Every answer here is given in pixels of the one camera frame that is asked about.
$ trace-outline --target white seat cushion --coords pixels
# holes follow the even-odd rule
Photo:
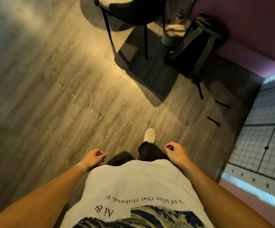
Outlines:
[[[111,3],[123,4],[123,3],[131,2],[133,0],[98,0],[98,1],[101,7],[103,7],[106,10],[109,10],[109,5]]]

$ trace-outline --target person's left hand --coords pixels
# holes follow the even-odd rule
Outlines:
[[[101,162],[105,161],[107,153],[101,149],[91,150],[78,164],[86,169],[86,172],[97,167]]]

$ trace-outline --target graphic t-shirt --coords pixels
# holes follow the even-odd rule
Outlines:
[[[103,165],[89,174],[82,199],[61,228],[208,227],[190,181],[168,160]]]

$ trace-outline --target black backpack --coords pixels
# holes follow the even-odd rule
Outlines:
[[[167,51],[164,61],[185,77],[197,76],[208,58],[228,38],[228,30],[213,17],[201,13],[189,26],[176,48]]]

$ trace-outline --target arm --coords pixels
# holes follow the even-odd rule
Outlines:
[[[91,150],[73,168],[2,211],[0,227],[52,228],[81,176],[98,166],[106,157],[107,154],[100,149]]]
[[[164,149],[170,160],[178,165],[193,183],[217,227],[273,227],[260,214],[202,172],[180,144],[169,142]]]

